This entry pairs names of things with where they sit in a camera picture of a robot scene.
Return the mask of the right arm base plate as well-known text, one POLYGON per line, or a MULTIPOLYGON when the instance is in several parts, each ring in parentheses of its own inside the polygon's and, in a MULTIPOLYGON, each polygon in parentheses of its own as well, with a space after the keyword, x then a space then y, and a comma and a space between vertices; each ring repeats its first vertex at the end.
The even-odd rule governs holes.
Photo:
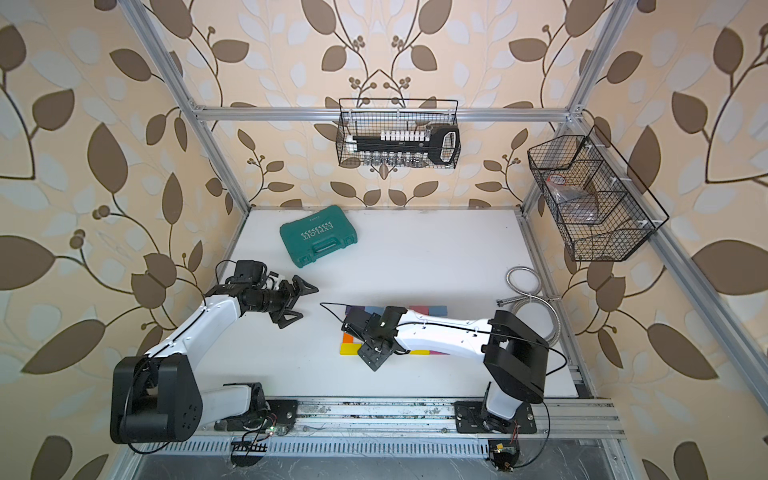
POLYGON ((456 401, 453 403, 455 427, 460 434, 500 433, 511 435, 534 434, 537 425, 531 406, 521 404, 511 419, 491 414, 482 401, 456 401))

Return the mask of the pink block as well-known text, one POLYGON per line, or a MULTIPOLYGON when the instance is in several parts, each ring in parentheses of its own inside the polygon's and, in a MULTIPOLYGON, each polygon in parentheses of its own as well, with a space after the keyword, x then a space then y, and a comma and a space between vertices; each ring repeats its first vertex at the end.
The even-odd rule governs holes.
POLYGON ((419 314, 428 315, 429 314, 429 308, 427 306, 419 305, 419 306, 410 306, 410 310, 413 310, 419 314))

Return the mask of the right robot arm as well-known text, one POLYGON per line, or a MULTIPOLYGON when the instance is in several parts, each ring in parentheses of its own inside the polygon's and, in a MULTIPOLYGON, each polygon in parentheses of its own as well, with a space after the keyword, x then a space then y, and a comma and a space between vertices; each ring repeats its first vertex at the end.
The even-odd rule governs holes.
POLYGON ((522 404, 544 401, 550 345, 509 311, 456 320, 404 307, 388 306, 382 313, 351 308, 341 330, 362 342, 358 356, 373 371, 396 353, 416 350, 482 363, 492 377, 485 409, 498 419, 508 421, 522 404))

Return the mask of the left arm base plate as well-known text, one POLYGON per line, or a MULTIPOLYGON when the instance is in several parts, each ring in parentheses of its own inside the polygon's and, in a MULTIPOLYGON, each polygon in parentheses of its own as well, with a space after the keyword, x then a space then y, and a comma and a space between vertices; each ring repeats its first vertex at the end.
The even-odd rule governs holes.
POLYGON ((245 414, 229 417, 214 423, 216 431, 266 434, 278 436, 289 433, 298 418, 299 402, 295 399, 268 399, 252 407, 245 414))

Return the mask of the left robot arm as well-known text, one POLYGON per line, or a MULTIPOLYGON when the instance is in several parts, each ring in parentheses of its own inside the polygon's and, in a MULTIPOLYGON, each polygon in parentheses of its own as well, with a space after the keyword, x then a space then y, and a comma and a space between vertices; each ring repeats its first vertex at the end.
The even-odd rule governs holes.
POLYGON ((201 426, 222 420, 246 430, 272 427, 272 413, 258 382, 200 389, 196 368, 221 335, 245 314, 263 313, 283 329, 302 319, 295 306, 318 288, 300 276, 285 279, 260 261, 236 262, 234 273, 213 286, 177 330, 145 353, 114 369, 110 437, 116 444, 183 442, 201 426))

